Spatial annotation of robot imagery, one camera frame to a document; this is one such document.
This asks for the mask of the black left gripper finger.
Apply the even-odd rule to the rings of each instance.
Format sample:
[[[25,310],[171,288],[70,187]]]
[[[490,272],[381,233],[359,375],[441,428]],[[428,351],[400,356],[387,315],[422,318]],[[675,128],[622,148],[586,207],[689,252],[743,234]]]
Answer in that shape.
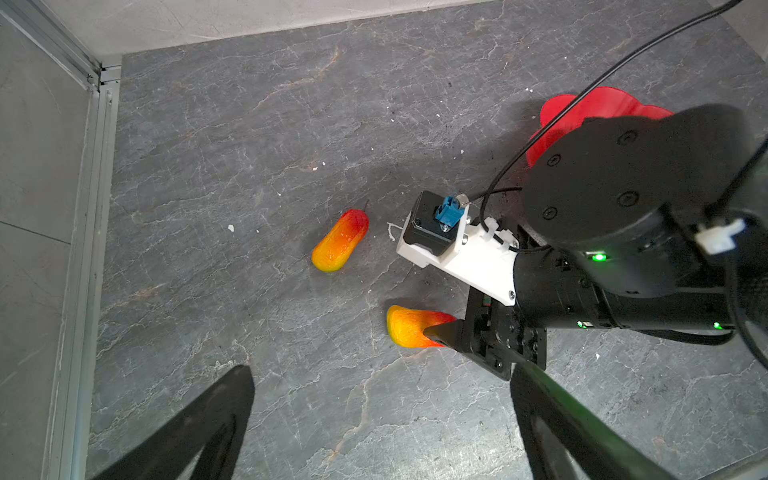
[[[230,479],[255,395],[252,372],[236,365],[98,479]]]

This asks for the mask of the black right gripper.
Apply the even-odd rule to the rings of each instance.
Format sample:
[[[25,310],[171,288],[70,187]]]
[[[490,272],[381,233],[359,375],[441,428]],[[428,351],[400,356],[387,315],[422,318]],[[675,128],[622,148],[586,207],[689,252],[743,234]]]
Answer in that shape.
[[[575,479],[574,464],[590,479],[673,477],[543,371],[547,331],[527,324],[518,307],[504,306],[471,288],[465,319],[428,327],[424,335],[501,380],[511,380],[518,427],[535,479]]]

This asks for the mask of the red yellow fake mango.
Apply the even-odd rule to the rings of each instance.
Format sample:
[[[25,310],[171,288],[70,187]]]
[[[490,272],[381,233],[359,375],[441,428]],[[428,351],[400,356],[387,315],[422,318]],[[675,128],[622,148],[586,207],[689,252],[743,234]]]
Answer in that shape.
[[[398,305],[388,309],[386,318],[390,338],[404,348],[442,348],[442,344],[428,338],[424,331],[454,321],[456,318],[446,313],[413,310]]]

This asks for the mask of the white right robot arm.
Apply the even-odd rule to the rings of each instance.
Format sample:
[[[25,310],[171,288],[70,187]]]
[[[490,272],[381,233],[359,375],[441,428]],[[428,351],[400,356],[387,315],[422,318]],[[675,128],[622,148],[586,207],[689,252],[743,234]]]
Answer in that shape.
[[[592,118],[523,187],[542,244],[472,288],[463,319],[426,330],[510,387],[536,479],[663,479],[545,373],[553,329],[622,329],[699,345],[767,325],[767,147],[736,107]]]

